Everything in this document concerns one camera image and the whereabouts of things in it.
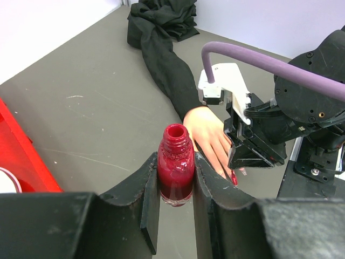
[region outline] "black sleeve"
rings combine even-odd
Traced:
[[[171,37],[181,41],[198,34],[195,1],[140,0],[132,4],[128,16],[128,44],[141,49],[153,80],[182,121],[189,110],[202,104],[189,66],[173,52]]]

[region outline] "white circular object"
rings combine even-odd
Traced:
[[[21,193],[18,179],[7,169],[0,167],[0,193]]]

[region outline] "white plastic bracket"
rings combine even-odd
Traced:
[[[250,92],[247,89],[242,74],[236,63],[220,63],[212,66],[215,82],[210,84],[205,70],[201,72],[198,83],[199,100],[205,98],[220,98],[222,91],[232,93],[232,107],[241,120],[250,125],[250,119],[244,116],[244,110],[251,103]]]

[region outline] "bolt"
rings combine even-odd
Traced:
[[[319,172],[320,172],[320,170],[318,170],[316,168],[312,169],[312,174],[313,175],[319,175]]]
[[[313,116],[311,116],[311,117],[309,117],[309,122],[315,122],[315,117],[313,117]]]

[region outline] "purple tube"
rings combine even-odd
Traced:
[[[223,42],[206,43],[201,51],[205,72],[210,84],[215,82],[211,67],[211,52],[248,63],[313,91],[345,102],[345,86],[342,83],[308,72],[256,51]]]

